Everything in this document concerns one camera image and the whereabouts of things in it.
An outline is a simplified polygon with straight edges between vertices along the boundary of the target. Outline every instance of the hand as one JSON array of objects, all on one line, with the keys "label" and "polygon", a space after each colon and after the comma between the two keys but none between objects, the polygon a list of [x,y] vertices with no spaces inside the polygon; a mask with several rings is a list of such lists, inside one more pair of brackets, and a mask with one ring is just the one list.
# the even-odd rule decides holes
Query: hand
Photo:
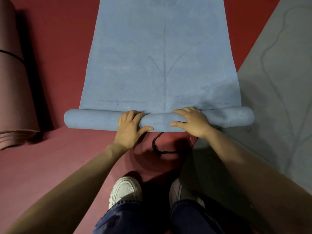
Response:
[{"label": "hand", "polygon": [[191,135],[205,139],[208,130],[214,130],[209,124],[208,119],[200,110],[194,107],[185,107],[178,110],[173,110],[173,113],[177,113],[185,118],[185,122],[174,121],[170,123],[170,126],[179,127],[186,130]]},{"label": "hand", "polygon": [[153,130],[151,126],[144,126],[138,130],[138,123],[145,113],[138,111],[124,112],[118,120],[118,130],[113,144],[118,144],[126,151],[131,149],[145,132]]}]

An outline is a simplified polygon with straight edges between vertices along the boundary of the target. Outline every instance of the person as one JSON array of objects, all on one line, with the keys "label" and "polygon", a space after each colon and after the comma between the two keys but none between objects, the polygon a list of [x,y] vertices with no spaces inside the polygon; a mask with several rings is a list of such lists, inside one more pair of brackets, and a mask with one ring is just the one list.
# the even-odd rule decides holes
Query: person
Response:
[{"label": "person", "polygon": [[[312,233],[312,197],[300,186],[278,173],[214,129],[194,107],[174,110],[186,120],[172,122],[191,135],[206,140],[257,211],[276,233]],[[138,111],[121,114],[112,144],[27,209],[9,228],[12,233],[73,233],[99,192],[117,160],[140,136],[153,130],[137,130],[144,116]],[[222,233],[204,209],[202,200],[175,180],[170,188],[172,231]],[[149,233],[142,208],[142,190],[137,180],[122,177],[113,187],[109,210],[96,224],[94,234]]]}]

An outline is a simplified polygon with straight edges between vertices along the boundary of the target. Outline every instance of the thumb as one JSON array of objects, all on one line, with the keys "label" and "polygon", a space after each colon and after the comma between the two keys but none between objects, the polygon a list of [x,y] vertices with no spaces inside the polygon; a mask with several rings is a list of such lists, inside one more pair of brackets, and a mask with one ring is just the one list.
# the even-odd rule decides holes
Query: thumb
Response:
[{"label": "thumb", "polygon": [[173,121],[170,123],[170,126],[178,127],[183,130],[186,130],[186,123],[185,122],[180,122],[180,121]]},{"label": "thumb", "polygon": [[153,127],[151,126],[144,126],[143,128],[141,128],[140,130],[138,130],[138,138],[141,137],[141,135],[143,135],[145,132],[154,130]]}]

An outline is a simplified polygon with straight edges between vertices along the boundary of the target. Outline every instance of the black string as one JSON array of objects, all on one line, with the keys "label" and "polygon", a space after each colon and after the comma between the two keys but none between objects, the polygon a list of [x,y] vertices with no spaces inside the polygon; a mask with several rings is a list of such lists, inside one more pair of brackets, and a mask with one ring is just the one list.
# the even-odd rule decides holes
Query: black string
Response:
[{"label": "black string", "polygon": [[184,150],[180,150],[180,151],[159,151],[156,145],[156,140],[163,134],[163,132],[159,133],[152,142],[152,148],[153,150],[159,155],[161,156],[162,154],[166,154],[166,153],[188,153],[190,152],[192,149],[184,149]]},{"label": "black string", "polygon": [[15,57],[17,60],[19,60],[20,62],[22,62],[25,65],[24,60],[21,59],[18,55],[15,55],[14,53],[11,53],[11,52],[8,52],[8,51],[5,51],[5,50],[1,50],[1,49],[0,49],[0,52],[8,54],[8,55],[10,55],[12,57]]}]

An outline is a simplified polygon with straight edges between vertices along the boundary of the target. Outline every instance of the left hand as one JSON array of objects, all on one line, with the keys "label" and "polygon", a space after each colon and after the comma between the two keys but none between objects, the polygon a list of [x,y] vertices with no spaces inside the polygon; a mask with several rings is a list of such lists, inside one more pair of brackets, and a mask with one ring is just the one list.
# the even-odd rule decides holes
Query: left hand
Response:
[{"label": "left hand", "polygon": [[144,126],[138,130],[138,123],[145,113],[138,111],[124,112],[118,120],[118,130],[113,144],[118,144],[125,150],[131,149],[145,132],[153,130],[151,126]]}]

